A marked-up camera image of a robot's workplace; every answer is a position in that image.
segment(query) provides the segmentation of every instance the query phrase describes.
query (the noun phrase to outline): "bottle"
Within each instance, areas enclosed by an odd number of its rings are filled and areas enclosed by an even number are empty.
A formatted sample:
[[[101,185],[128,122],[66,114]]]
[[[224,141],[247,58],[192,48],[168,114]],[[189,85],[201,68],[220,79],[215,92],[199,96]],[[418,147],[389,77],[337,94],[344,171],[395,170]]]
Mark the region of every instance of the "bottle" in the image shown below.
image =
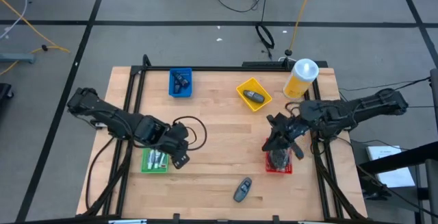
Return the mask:
[[[318,65],[310,59],[301,59],[295,62],[283,87],[283,94],[287,98],[302,97],[319,73]]]

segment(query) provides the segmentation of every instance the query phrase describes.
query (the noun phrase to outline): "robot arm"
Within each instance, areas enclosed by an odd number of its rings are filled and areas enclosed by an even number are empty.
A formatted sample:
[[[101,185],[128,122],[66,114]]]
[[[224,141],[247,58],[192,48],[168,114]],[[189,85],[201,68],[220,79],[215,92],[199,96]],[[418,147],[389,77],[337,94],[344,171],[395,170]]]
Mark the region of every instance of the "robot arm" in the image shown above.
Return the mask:
[[[92,88],[78,88],[67,103],[74,115],[93,116],[108,126],[108,132],[123,140],[134,139],[143,147],[154,147],[170,155],[176,169],[188,161],[187,128],[182,123],[169,125],[153,116],[130,114],[100,99]]]
[[[275,117],[268,115],[271,135],[262,150],[291,147],[296,157],[302,159],[304,154],[294,140],[309,129],[318,132],[324,140],[332,140],[342,130],[354,129],[362,121],[381,114],[401,115],[407,108],[408,103],[401,93],[391,88],[352,101],[303,101],[298,116],[287,118],[281,113]]]

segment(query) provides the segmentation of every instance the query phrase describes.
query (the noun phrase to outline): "blue container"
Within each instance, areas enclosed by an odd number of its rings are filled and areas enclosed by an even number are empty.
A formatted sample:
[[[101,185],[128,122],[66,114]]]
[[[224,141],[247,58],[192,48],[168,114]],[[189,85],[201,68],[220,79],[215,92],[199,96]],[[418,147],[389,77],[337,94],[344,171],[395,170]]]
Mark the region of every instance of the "blue container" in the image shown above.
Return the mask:
[[[187,88],[181,87],[181,92],[179,94],[174,93],[175,77],[173,76],[173,73],[181,74],[181,76],[183,76],[185,79],[187,79],[190,83],[190,85]],[[193,87],[192,69],[189,69],[189,68],[170,69],[170,71],[169,71],[169,95],[171,95],[173,97],[190,97],[192,95],[192,87]]]

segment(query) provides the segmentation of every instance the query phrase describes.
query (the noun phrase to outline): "gray remote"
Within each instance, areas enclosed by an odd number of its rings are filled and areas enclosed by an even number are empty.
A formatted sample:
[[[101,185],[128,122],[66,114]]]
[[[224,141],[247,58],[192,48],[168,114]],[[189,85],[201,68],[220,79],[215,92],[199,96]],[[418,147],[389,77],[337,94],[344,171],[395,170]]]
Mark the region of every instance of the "gray remote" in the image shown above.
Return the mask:
[[[244,96],[256,103],[263,103],[265,101],[264,96],[251,90],[244,90]]]
[[[237,187],[234,193],[234,201],[240,203],[247,196],[252,183],[253,181],[249,177],[246,177],[244,181],[240,183],[239,187]]]

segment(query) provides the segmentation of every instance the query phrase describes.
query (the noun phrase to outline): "yellow container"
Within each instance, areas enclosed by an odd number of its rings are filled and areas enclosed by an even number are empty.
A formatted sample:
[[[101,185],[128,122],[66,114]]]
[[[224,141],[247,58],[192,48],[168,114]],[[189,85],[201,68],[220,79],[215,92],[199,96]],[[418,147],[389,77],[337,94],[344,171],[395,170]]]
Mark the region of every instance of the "yellow container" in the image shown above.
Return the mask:
[[[248,79],[246,82],[239,85],[236,88],[236,90],[237,90],[237,93],[239,93],[240,98],[242,98],[244,100],[246,105],[248,105],[248,107],[253,112],[259,110],[261,107],[265,106],[270,101],[272,101],[272,97],[269,95],[268,91],[266,91],[254,77]],[[256,103],[254,101],[251,101],[250,99],[248,99],[244,96],[244,90],[250,90],[250,91],[254,91],[254,92],[261,94],[262,96],[265,97],[265,101],[263,103]]]

